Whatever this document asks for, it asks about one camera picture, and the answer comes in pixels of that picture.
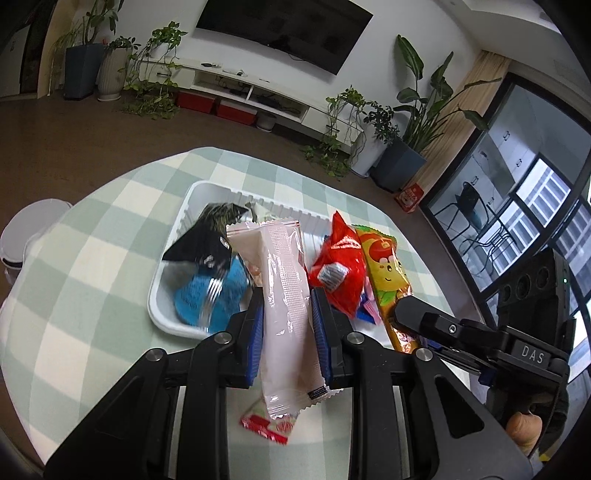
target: black snack package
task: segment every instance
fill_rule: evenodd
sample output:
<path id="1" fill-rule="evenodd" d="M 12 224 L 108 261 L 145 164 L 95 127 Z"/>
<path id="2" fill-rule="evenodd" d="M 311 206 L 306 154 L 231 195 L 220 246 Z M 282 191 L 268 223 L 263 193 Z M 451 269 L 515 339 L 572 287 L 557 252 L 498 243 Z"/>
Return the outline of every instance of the black snack package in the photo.
<path id="1" fill-rule="evenodd" d="M 195 224 L 166 250 L 162 260 L 194 262 L 198 269 L 227 271 L 232 247 L 226 237 L 226 225 L 237 223 L 248 212 L 234 203 L 209 203 Z"/>

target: yellow snack package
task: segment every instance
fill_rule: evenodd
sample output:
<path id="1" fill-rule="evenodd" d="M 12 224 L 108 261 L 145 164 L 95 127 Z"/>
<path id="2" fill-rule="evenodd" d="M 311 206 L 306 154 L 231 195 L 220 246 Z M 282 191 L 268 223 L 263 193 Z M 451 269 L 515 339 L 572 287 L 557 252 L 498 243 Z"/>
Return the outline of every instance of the yellow snack package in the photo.
<path id="1" fill-rule="evenodd" d="M 421 347 L 418 336 L 404 333 L 390 324 L 398 300 L 413 293 L 402 264 L 396 256 L 396 239 L 368 226 L 354 227 L 365 255 L 369 281 L 390 342 L 399 352 L 412 353 L 414 349 Z"/>

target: sliding glass door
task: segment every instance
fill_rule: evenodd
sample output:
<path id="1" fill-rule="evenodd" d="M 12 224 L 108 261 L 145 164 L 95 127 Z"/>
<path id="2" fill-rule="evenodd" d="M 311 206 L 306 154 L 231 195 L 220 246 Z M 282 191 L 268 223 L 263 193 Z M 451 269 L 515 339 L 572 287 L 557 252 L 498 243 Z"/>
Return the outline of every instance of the sliding glass door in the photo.
<path id="1" fill-rule="evenodd" d="M 565 257 L 578 374 L 591 362 L 591 123 L 513 74 L 485 119 L 490 130 L 472 135 L 421 208 L 491 326 L 512 266 L 547 246 Z"/>

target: red box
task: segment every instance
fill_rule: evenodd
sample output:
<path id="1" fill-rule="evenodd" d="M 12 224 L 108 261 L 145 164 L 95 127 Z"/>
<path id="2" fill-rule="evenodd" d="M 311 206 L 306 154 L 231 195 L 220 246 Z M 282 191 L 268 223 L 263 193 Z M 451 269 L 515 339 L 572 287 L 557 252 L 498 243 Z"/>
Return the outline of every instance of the red box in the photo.
<path id="1" fill-rule="evenodd" d="M 216 115 L 245 125 L 252 125 L 256 120 L 256 110 L 254 108 L 229 100 L 220 102 Z"/>
<path id="2" fill-rule="evenodd" d="M 413 183 L 410 187 L 395 194 L 394 199 L 406 213 L 411 213 L 414 212 L 423 195 L 425 195 L 423 189 L 417 183 Z"/>
<path id="3" fill-rule="evenodd" d="M 181 90 L 177 96 L 177 105 L 179 107 L 203 113 L 211 113 L 215 101 L 216 98 L 207 93 L 183 92 Z"/>

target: brown floor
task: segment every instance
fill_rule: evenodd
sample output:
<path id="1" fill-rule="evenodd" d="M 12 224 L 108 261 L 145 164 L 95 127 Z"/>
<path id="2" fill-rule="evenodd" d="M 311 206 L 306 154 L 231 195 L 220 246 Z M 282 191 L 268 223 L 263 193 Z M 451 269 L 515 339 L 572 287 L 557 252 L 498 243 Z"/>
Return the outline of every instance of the brown floor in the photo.
<path id="1" fill-rule="evenodd" d="M 212 115 L 183 109 L 172 120 L 152 120 L 126 115 L 118 108 L 118 102 L 100 103 L 92 97 L 66 102 L 59 95 L 0 103 L 0 229 L 36 200 L 55 197 L 76 203 L 133 168 L 214 146 L 273 162 L 375 205 L 417 250 L 453 313 L 478 318 L 465 283 L 423 214 L 405 214 L 372 180 L 354 174 L 331 178 L 303 159 L 301 144 Z M 283 133 L 305 141 L 290 132 Z M 0 279 L 0 299 L 7 291 Z M 7 406 L 0 403 L 0 408 L 2 425 Z"/>

